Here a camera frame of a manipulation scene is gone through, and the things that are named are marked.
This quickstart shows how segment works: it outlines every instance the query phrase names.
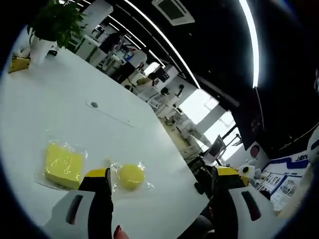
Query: red fingernail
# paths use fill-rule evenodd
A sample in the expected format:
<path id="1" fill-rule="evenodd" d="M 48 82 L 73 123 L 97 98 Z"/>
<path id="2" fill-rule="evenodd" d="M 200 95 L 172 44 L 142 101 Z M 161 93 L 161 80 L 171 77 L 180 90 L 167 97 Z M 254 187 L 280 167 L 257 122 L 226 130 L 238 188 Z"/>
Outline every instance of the red fingernail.
<path id="1" fill-rule="evenodd" d="M 116 227 L 116 229 L 115 229 L 115 232 L 114 232 L 114 234 L 113 234 L 113 237 L 115 238 L 116 235 L 117 235 L 117 234 L 119 233 L 119 231 L 121 231 L 121 230 L 122 230 L 121 226 L 118 225 L 118 226 Z"/>

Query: rectangular yellow sponge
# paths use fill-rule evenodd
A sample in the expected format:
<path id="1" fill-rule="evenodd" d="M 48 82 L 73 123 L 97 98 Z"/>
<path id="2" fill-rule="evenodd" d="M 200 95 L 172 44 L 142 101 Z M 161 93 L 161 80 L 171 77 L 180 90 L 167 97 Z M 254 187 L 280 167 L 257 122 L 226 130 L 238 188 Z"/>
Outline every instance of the rectangular yellow sponge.
<path id="1" fill-rule="evenodd" d="M 45 158 L 45 177 L 57 184 L 78 189 L 81 184 L 82 155 L 49 144 Z"/>

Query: computer monitor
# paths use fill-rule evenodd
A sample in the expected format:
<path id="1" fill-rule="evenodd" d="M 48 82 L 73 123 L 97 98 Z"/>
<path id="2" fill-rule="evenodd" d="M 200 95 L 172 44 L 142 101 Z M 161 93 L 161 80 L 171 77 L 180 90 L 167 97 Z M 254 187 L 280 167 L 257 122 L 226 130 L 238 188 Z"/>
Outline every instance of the computer monitor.
<path id="1" fill-rule="evenodd" d="M 207 165 L 212 165 L 213 162 L 218 158 L 220 153 L 226 149 L 226 145 L 220 135 L 217 137 L 212 146 L 207 150 L 203 157 L 203 161 Z"/>

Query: yellow sponge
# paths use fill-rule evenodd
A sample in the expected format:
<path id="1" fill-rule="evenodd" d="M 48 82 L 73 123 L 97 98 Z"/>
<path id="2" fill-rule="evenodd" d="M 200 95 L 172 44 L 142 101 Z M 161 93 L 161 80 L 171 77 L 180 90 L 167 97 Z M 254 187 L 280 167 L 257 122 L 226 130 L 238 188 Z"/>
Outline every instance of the yellow sponge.
<path id="1" fill-rule="evenodd" d="M 82 155 L 69 152 L 55 144 L 46 150 L 45 177 L 57 184 L 71 189 L 78 189 L 82 169 Z"/>
<path id="2" fill-rule="evenodd" d="M 145 176 L 137 165 L 124 164 L 118 171 L 118 178 L 125 189 L 132 191 L 144 182 Z"/>

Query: white flower pot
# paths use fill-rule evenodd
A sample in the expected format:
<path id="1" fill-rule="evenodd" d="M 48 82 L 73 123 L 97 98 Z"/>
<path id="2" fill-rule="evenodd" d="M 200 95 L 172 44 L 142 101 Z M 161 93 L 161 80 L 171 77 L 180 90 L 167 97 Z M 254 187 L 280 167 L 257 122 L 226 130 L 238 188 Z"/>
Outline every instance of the white flower pot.
<path id="1" fill-rule="evenodd" d="M 31 44 L 31 63 L 36 65 L 41 64 L 54 43 L 55 41 L 47 41 L 34 36 Z"/>

